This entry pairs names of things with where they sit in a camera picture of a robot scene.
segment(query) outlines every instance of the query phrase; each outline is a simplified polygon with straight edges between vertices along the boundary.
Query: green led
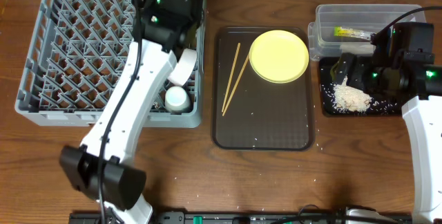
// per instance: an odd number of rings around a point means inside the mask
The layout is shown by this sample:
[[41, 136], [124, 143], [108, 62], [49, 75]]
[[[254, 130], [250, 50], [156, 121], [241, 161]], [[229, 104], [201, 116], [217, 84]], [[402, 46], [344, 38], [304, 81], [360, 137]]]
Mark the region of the green led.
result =
[[427, 77], [428, 77], [428, 78], [431, 78], [431, 77], [433, 77], [433, 76], [435, 76], [435, 75], [436, 75], [435, 72], [433, 72], [433, 71], [427, 71]]

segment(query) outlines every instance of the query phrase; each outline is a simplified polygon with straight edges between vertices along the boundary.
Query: wooden tabletop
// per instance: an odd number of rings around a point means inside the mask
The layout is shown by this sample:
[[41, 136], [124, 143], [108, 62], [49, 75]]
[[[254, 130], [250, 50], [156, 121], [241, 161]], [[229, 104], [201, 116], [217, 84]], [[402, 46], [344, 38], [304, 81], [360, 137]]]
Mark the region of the wooden tabletop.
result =
[[[0, 223], [66, 223], [74, 210], [98, 210], [76, 192], [58, 157], [89, 128], [39, 127], [14, 110], [41, 0], [9, 0], [0, 21]], [[364, 205], [411, 212], [414, 179], [410, 140], [400, 117], [326, 118], [312, 63], [316, 143], [306, 152], [227, 151], [211, 141], [215, 35], [223, 26], [294, 26], [307, 32], [324, 3], [416, 3], [442, 0], [208, 0], [204, 111], [196, 129], [144, 129], [135, 164], [147, 173], [144, 197], [157, 209], [191, 212], [296, 212]], [[442, 63], [442, 13], [434, 52]]]

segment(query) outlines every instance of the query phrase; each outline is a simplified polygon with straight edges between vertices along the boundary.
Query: dish rack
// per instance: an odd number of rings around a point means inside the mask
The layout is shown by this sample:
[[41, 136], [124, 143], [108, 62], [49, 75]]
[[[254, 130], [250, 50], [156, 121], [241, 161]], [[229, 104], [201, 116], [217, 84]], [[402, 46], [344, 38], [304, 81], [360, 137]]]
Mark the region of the dish rack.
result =
[[[131, 0], [41, 0], [17, 113], [41, 126], [94, 124], [124, 69], [134, 16]], [[204, 24], [195, 36], [197, 63], [183, 86], [193, 101], [192, 111], [167, 112], [164, 95], [172, 86], [167, 81], [145, 127], [194, 128], [201, 123]]]

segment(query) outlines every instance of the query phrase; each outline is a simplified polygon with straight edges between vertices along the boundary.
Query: pair of chopsticks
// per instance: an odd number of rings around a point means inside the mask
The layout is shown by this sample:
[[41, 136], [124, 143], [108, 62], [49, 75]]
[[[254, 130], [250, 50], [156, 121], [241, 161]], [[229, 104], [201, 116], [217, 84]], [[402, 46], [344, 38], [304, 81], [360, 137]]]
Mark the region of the pair of chopsticks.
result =
[[244, 72], [244, 69], [246, 68], [247, 62], [249, 61], [249, 55], [247, 55], [247, 58], [246, 58], [244, 64], [242, 65], [242, 68], [241, 68], [241, 71], [240, 71], [240, 75], [236, 79], [235, 86], [233, 86], [232, 93], [230, 94], [229, 100], [227, 101], [227, 105], [226, 105], [226, 99], [227, 99], [227, 95], [229, 94], [230, 83], [232, 81], [233, 71], [235, 70], [236, 58], [238, 57], [238, 53], [240, 52], [240, 46], [241, 46], [241, 43], [238, 43], [238, 47], [236, 48], [235, 59], [233, 60], [232, 69], [230, 71], [229, 83], [227, 84], [226, 95], [224, 96], [224, 102], [222, 103], [222, 110], [221, 110], [222, 116], [224, 116], [224, 114], [226, 114], [227, 109], [229, 108], [230, 101], [232, 100], [233, 94], [235, 93], [235, 90], [236, 90], [236, 86], [240, 82], [240, 79], [241, 79], [241, 76], [242, 76], [242, 72]]

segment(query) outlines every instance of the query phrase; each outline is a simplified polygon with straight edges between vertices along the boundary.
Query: black tray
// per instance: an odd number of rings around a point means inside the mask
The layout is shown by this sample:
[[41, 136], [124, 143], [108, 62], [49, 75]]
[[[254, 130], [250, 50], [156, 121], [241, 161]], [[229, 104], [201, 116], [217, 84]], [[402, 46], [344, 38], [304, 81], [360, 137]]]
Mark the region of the black tray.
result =
[[333, 107], [334, 83], [330, 75], [330, 69], [338, 62], [339, 57], [324, 57], [319, 61], [318, 74], [319, 74], [319, 87], [320, 87], [320, 100], [323, 106], [323, 113], [328, 117], [334, 116], [386, 116], [386, 115], [402, 115], [401, 106], [394, 101], [384, 98], [373, 97], [374, 102], [378, 102], [376, 106], [372, 104], [365, 113], [359, 112], [339, 112]]
[[[294, 82], [274, 84], [259, 77], [247, 64], [222, 117], [222, 103], [238, 42], [241, 49], [230, 91], [253, 41], [274, 29], [228, 27], [218, 33], [213, 69], [212, 139], [221, 148], [303, 151], [314, 142], [310, 67]], [[307, 43], [307, 36], [300, 29], [277, 29], [292, 32]]]

